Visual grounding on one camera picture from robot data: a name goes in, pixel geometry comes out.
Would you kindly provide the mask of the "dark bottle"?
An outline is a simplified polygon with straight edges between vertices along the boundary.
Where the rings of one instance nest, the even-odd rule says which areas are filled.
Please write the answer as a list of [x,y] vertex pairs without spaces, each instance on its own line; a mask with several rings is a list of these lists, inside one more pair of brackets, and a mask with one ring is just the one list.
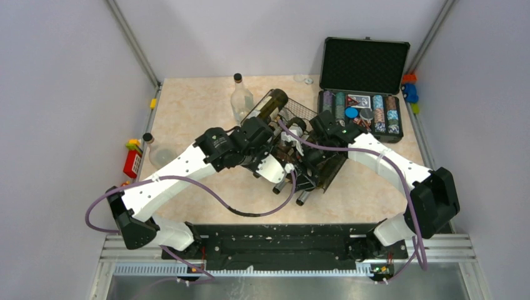
[[276,119],[288,101],[288,95],[282,89],[273,89],[256,104],[245,120],[256,117],[265,123],[270,123],[273,119]]

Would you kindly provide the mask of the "clear tall glass bottle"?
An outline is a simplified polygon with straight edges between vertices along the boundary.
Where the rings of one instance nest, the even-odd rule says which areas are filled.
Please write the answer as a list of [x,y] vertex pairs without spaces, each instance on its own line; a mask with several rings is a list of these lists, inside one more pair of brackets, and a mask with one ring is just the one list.
[[254,107],[254,99],[251,91],[244,85],[243,76],[240,73],[233,75],[234,91],[231,94],[231,107],[237,125],[251,112]]

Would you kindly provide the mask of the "green wine bottle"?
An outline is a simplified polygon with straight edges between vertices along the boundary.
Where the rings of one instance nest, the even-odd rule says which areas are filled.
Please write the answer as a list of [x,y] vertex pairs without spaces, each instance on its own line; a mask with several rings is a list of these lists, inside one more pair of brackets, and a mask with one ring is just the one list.
[[277,183],[272,191],[274,194],[280,194],[280,192],[290,183],[291,181],[287,179],[283,179],[281,182]]
[[301,191],[301,194],[297,197],[296,204],[303,206],[313,191],[322,190],[325,193],[345,162],[346,157],[343,154],[335,155],[323,162],[317,169],[319,173],[314,176],[316,178],[314,187],[309,187],[310,180],[306,179],[307,176],[302,174],[298,176],[296,190]]
[[[303,138],[303,135],[301,137],[297,137],[295,135],[293,135],[290,131],[289,131],[289,128],[291,127],[299,127],[302,129],[302,127],[296,123],[292,124],[291,127],[288,127],[288,124],[282,119],[282,117],[278,117],[277,119],[278,121],[281,121],[286,127],[287,127],[287,133],[289,135],[291,135],[292,137],[294,137],[295,139],[297,139],[298,141],[300,141],[301,145],[302,145],[302,148],[303,148],[303,144],[301,142],[301,139]],[[294,143],[291,143],[291,142],[287,142],[286,144],[284,144],[282,141],[281,141],[281,133],[284,131],[282,129],[281,126],[278,126],[278,128],[281,130],[281,132],[279,133],[279,137],[277,139],[277,146],[276,146],[276,157],[280,160],[280,161],[284,161],[284,162],[289,162],[289,163],[292,163],[294,162],[296,159],[298,161],[302,161],[302,156],[299,155],[299,153],[296,151],[296,148],[295,148],[295,145]]]

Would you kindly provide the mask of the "green wine bottle back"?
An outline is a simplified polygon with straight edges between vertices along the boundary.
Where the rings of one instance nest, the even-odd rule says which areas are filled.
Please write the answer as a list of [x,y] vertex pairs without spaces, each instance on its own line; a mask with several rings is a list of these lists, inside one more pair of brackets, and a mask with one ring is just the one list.
[[346,157],[343,154],[335,155],[323,162],[317,169],[319,173],[314,176],[316,178],[314,187],[309,187],[310,180],[306,179],[307,176],[302,174],[298,176],[296,190],[301,191],[301,194],[297,197],[296,204],[303,206],[313,191],[322,190],[325,193],[345,162]]

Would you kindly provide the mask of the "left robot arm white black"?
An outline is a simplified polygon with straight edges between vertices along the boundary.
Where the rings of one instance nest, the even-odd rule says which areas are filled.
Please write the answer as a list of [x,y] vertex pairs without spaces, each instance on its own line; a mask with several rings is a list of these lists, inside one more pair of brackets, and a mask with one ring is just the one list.
[[273,137],[274,131],[258,117],[229,130],[209,128],[144,181],[110,194],[107,201],[125,247],[133,250],[154,243],[169,246],[185,258],[197,256],[201,246],[191,225],[163,219],[155,212],[189,185],[236,166],[280,183],[286,171],[272,155]]

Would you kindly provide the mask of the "black wire wine rack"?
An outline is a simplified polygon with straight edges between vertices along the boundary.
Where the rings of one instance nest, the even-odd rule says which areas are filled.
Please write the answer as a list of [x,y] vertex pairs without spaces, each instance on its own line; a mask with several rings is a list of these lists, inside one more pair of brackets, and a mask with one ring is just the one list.
[[[276,157],[276,146],[278,142],[279,133],[281,132],[281,130],[278,128],[278,117],[282,117],[282,119],[287,123],[288,127],[291,127],[291,125],[294,123],[300,125],[304,130],[302,139],[307,142],[333,148],[338,148],[341,146],[338,141],[332,141],[331,136],[325,135],[327,129],[332,127],[331,124],[325,125],[324,120],[319,117],[319,114],[317,112],[289,98],[288,103],[279,112],[276,119],[273,119],[271,122],[266,123],[273,131],[273,136],[268,141],[269,144],[272,144],[274,146],[270,154],[274,156],[283,166],[288,162],[280,161]],[[242,124],[246,123],[246,121],[248,120],[245,120],[245,118],[242,120]],[[346,152],[336,152],[335,155],[338,154],[343,154],[347,158]],[[296,175],[295,167],[302,165],[302,161],[298,161],[296,159],[294,162],[290,163],[294,165],[294,172]]]

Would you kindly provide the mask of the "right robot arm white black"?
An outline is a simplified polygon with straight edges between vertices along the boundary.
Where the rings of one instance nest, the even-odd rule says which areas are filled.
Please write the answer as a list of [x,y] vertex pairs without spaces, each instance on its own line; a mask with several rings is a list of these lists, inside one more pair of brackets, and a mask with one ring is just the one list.
[[324,152],[347,152],[348,158],[372,169],[391,183],[407,200],[407,208],[378,224],[366,248],[375,258],[384,257],[398,241],[416,236],[429,239],[460,212],[453,175],[446,168],[432,170],[386,147],[357,124],[341,126],[324,111],[310,121],[314,141],[299,142]]

